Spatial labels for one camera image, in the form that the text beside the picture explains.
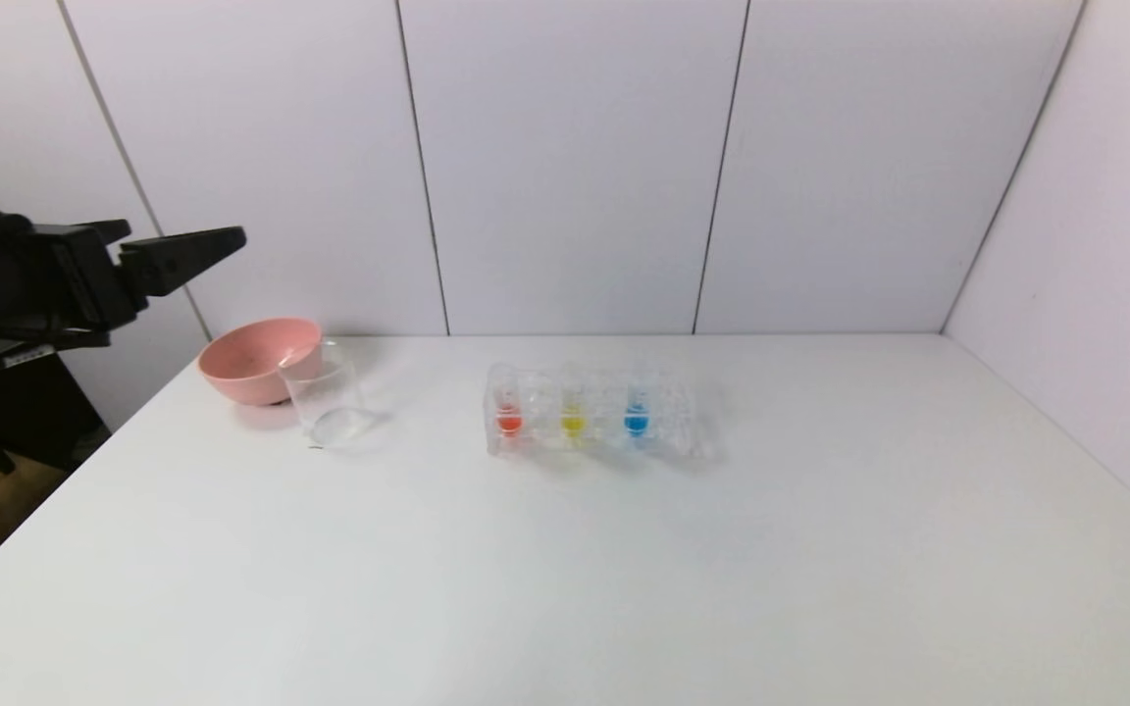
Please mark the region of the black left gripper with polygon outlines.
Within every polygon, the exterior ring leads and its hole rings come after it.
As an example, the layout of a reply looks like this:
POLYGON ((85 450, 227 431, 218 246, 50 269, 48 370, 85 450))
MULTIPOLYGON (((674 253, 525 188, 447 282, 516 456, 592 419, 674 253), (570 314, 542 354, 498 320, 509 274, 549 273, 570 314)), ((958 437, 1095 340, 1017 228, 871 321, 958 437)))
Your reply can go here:
POLYGON ((130 234, 125 219, 0 223, 0 339, 106 335, 247 244, 242 227, 127 242, 118 272, 107 247, 130 234))

